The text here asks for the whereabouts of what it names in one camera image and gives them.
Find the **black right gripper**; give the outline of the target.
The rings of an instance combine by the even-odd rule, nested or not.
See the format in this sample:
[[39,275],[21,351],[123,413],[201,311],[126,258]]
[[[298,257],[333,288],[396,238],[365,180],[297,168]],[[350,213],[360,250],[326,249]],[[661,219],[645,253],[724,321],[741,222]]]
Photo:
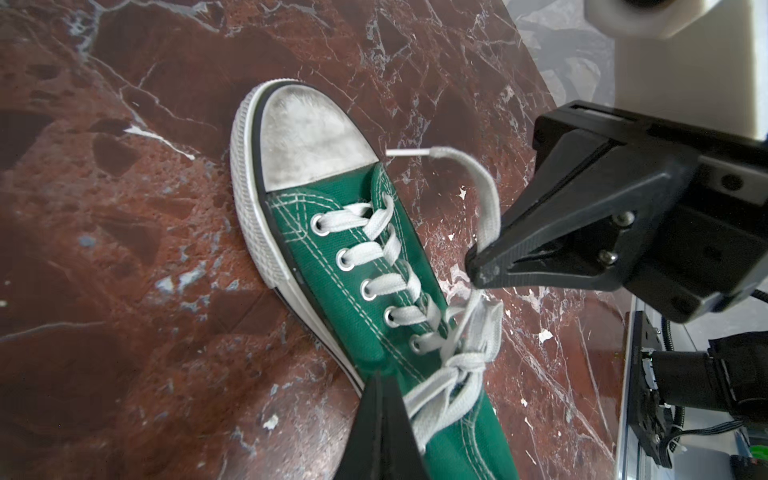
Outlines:
[[535,123],[533,180],[475,287],[625,288],[684,324],[748,297],[767,275],[767,146],[575,101]]

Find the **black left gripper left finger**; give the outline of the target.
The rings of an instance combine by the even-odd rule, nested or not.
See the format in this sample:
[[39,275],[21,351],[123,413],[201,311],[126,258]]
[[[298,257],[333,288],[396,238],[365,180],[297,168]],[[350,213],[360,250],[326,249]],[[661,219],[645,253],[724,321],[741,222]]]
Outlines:
[[373,480],[381,475],[382,379],[371,376],[365,385],[347,444],[334,480]]

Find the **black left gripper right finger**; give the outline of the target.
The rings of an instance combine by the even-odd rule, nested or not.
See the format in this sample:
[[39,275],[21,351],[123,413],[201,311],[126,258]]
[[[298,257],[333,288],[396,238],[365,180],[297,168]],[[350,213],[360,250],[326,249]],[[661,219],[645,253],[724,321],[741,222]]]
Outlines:
[[399,385],[383,378],[383,478],[428,479]]

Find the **white shoelace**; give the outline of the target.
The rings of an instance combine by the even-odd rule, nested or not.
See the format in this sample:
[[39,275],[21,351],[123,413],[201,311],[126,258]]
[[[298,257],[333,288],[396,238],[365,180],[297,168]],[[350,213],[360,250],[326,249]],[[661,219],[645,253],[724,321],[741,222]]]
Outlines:
[[435,434],[457,422],[478,401],[483,373],[500,349],[502,306],[472,289],[464,305],[440,310],[424,292],[403,252],[405,240],[397,229],[396,201],[387,192],[382,193],[379,204],[353,203],[316,214],[309,227],[317,236],[361,229],[364,241],[339,250],[337,267],[349,272],[376,260],[386,263],[384,273],[361,282],[362,299],[373,301],[404,292],[409,304],[387,307],[385,324],[390,328],[425,326],[425,332],[411,336],[409,347],[417,355],[438,352],[441,365],[404,397],[416,444],[424,451]]

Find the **green canvas sneaker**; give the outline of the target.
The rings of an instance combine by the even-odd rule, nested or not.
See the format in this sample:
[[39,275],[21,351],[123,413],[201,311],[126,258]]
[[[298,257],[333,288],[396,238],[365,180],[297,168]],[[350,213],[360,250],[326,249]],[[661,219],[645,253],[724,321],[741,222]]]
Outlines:
[[[403,252],[424,292],[446,310],[464,305],[472,289],[464,303],[446,302],[384,164],[357,125],[310,85],[294,79],[264,82],[248,93],[235,115],[230,168],[241,231],[265,284],[329,350],[357,389],[375,374],[393,377],[404,402],[441,365],[438,352],[417,355],[409,347],[411,336],[425,332],[425,326],[385,324],[387,307],[409,304],[404,292],[362,299],[361,282],[384,273],[386,263],[376,260],[349,272],[337,267],[339,250],[364,241],[361,229],[317,236],[309,227],[311,218],[353,203],[379,204],[387,192],[396,201]],[[430,477],[517,477],[485,391],[485,371],[474,407],[435,434],[424,451],[419,449]]]

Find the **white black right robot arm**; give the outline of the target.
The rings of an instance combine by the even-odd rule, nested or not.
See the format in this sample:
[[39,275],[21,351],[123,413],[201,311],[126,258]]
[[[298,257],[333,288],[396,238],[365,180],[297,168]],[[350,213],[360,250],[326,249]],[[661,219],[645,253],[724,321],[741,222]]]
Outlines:
[[703,352],[669,328],[757,294],[767,276],[763,141],[574,101],[539,116],[535,174],[500,236],[466,257],[476,287],[624,288],[660,314],[633,316],[627,421],[645,453],[672,464],[684,408],[724,411],[731,429],[767,421],[767,336]]

